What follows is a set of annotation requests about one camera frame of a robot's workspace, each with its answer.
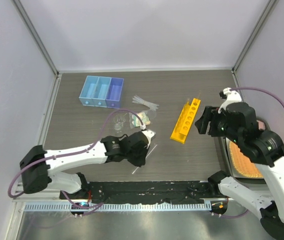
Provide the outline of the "blue three-compartment organizer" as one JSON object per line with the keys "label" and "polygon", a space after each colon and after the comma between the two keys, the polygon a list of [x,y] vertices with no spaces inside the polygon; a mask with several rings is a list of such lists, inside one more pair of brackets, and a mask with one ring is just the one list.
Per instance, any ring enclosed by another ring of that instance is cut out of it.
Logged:
{"label": "blue three-compartment organizer", "polygon": [[120,109],[123,78],[88,75],[79,100],[83,106]]}

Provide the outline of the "larger clear glass beaker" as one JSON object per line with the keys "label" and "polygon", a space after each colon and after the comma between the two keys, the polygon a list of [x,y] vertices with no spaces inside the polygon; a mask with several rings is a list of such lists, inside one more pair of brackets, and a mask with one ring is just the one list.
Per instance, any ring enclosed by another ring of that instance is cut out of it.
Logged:
{"label": "larger clear glass beaker", "polygon": [[117,113],[115,114],[114,118],[113,118],[113,121],[115,124],[118,124],[118,123],[125,123],[126,122],[126,118],[128,117],[128,113],[124,113],[124,112],[121,112],[121,113]]}

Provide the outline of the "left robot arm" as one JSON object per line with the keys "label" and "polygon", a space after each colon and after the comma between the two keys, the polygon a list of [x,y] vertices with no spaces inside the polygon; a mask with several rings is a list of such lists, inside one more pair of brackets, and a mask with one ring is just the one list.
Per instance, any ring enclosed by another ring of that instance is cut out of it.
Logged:
{"label": "left robot arm", "polygon": [[154,137],[155,132],[146,129],[121,137],[110,135],[96,143],[63,150],[44,150],[42,145],[37,145],[20,162],[24,193],[34,194],[49,188],[84,199],[88,193],[84,175],[68,174],[66,170],[123,160],[141,167],[146,163]]}

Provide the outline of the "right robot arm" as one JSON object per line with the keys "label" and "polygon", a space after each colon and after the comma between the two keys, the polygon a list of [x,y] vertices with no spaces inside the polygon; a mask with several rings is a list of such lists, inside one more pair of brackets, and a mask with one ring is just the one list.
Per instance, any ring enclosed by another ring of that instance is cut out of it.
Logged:
{"label": "right robot arm", "polygon": [[284,240],[284,143],[270,130],[260,130],[255,110],[245,102],[226,108],[206,106],[194,124],[200,134],[225,137],[235,143],[263,175],[272,199],[245,187],[224,171],[208,178],[212,197],[230,197],[254,214],[264,230]]}

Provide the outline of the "dark grey tray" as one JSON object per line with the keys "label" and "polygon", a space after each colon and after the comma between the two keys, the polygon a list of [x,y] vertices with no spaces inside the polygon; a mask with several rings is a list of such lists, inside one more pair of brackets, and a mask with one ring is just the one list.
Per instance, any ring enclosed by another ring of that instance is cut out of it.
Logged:
{"label": "dark grey tray", "polygon": [[220,168],[227,174],[234,177],[238,182],[242,184],[256,184],[256,185],[264,185],[265,181],[263,178],[248,178],[240,174],[232,165],[231,158],[228,153],[228,143],[224,137],[217,137],[215,140],[215,146],[219,145],[220,150],[217,151],[218,160],[220,163]]}

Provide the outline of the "small clear glass beaker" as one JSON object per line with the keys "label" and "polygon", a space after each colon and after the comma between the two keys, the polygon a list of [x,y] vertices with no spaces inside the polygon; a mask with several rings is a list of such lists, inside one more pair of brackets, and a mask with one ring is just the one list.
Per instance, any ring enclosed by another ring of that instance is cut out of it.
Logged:
{"label": "small clear glass beaker", "polygon": [[114,124],[114,130],[117,132],[121,132],[123,128],[123,124],[121,122],[118,122],[116,124]]}

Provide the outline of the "yellow test tube rack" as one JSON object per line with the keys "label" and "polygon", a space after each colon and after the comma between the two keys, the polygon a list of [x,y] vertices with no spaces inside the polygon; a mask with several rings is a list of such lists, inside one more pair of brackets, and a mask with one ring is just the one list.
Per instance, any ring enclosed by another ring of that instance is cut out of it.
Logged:
{"label": "yellow test tube rack", "polygon": [[191,101],[191,104],[185,103],[170,136],[171,140],[185,144],[200,103],[201,100],[196,98]]}

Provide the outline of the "pink paper cup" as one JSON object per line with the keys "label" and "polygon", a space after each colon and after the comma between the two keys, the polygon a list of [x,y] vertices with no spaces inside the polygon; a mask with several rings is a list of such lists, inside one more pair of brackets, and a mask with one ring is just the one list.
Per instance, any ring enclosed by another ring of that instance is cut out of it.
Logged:
{"label": "pink paper cup", "polygon": [[257,120],[258,123],[258,129],[259,130],[266,130],[265,123],[263,121]]}

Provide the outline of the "clear plastic pipettes bundle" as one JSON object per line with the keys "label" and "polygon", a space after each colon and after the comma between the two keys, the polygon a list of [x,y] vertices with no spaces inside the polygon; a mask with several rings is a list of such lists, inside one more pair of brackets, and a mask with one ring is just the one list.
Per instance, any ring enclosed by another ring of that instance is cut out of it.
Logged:
{"label": "clear plastic pipettes bundle", "polygon": [[148,108],[149,108],[150,110],[152,110],[152,111],[157,111],[157,110],[158,110],[158,107],[159,107],[158,104],[155,104],[155,103],[146,101],[146,100],[142,99],[141,97],[139,97],[139,96],[137,96],[137,95],[134,95],[134,96],[132,97],[132,103],[144,105],[144,106],[148,107]]}

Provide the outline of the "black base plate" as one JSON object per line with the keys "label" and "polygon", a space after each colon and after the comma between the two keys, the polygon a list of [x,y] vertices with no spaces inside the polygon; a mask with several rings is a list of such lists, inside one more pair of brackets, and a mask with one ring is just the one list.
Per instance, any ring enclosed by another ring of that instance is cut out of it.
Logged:
{"label": "black base plate", "polygon": [[207,181],[91,181],[75,189],[61,188],[72,200],[92,203],[154,205],[197,204],[205,199],[225,199],[218,187]]}

